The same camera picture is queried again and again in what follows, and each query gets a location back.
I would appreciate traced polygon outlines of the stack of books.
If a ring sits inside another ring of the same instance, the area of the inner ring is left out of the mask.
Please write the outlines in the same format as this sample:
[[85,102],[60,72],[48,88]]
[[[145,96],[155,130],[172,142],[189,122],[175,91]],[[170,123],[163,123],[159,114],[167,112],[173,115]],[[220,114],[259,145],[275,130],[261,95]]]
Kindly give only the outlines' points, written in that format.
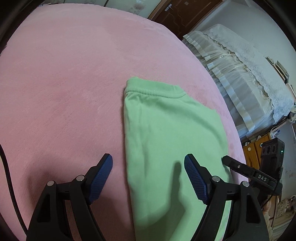
[[289,81],[290,75],[288,74],[288,71],[282,66],[282,64],[279,61],[274,61],[269,56],[266,57],[266,60],[271,64],[271,66],[273,66],[273,68],[282,78],[284,83],[287,84]]

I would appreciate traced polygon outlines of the pink bed blanket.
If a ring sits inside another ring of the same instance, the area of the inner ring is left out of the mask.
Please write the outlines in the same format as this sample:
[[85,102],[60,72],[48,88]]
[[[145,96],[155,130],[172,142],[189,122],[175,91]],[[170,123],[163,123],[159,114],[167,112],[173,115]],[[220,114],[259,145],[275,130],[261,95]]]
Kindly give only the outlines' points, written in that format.
[[107,240],[134,240],[122,119],[134,76],[178,85],[215,109],[229,155],[244,161],[215,82],[166,27],[98,5],[40,6],[1,53],[1,145],[26,224],[49,180],[71,181],[109,153],[113,168],[92,210]]

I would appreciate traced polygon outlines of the dark brown door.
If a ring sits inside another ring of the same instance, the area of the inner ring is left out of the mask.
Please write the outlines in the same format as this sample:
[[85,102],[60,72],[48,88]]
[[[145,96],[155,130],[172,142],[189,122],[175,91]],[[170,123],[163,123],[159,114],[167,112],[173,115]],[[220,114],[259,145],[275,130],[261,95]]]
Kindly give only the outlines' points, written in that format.
[[165,26],[181,40],[222,2],[222,0],[161,1],[149,19]]

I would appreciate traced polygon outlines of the lace covered furniture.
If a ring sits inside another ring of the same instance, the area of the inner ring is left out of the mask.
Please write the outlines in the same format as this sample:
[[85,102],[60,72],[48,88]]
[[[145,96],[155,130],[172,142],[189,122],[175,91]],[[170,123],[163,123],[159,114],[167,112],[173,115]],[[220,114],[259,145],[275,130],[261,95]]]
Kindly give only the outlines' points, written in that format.
[[224,25],[189,32],[182,41],[213,78],[242,141],[277,124],[295,107],[263,54]]

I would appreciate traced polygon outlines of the floral sliding wardrobe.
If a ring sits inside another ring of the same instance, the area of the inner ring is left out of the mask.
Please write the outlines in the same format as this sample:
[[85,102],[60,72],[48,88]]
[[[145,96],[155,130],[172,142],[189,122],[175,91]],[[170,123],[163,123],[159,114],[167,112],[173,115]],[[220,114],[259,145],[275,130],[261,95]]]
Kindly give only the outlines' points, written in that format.
[[47,0],[42,4],[94,4],[148,18],[161,0]]

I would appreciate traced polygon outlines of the green t-shirt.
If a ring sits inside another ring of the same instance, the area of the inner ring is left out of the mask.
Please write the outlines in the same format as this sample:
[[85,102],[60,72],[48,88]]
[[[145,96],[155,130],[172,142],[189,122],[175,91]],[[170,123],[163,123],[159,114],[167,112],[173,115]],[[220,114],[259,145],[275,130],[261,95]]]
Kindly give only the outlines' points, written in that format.
[[131,78],[124,99],[127,180],[137,240],[190,240],[206,206],[184,168],[193,154],[226,182],[228,143],[219,114],[175,85]]

